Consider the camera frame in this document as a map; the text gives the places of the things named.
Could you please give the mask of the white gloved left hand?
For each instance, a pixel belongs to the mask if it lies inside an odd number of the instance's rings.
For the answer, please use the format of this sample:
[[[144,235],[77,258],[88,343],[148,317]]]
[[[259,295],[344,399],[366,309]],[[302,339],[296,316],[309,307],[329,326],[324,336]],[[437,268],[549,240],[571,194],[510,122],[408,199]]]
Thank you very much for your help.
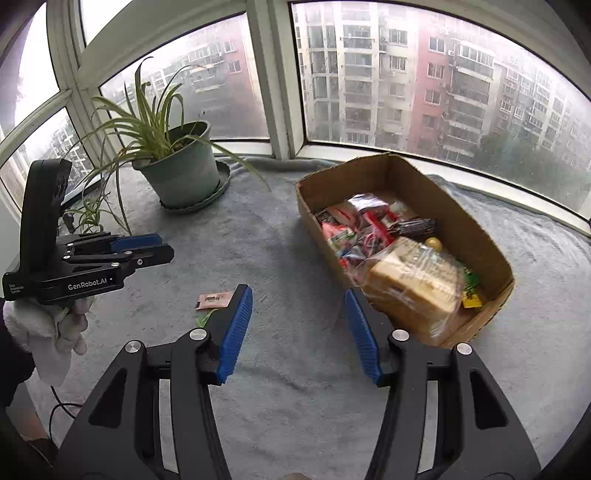
[[[60,306],[20,299],[3,306],[8,332],[32,355],[38,376],[45,384],[61,386],[69,372],[72,354],[87,353],[83,333],[88,328],[87,314],[94,300],[93,296],[85,297]]]

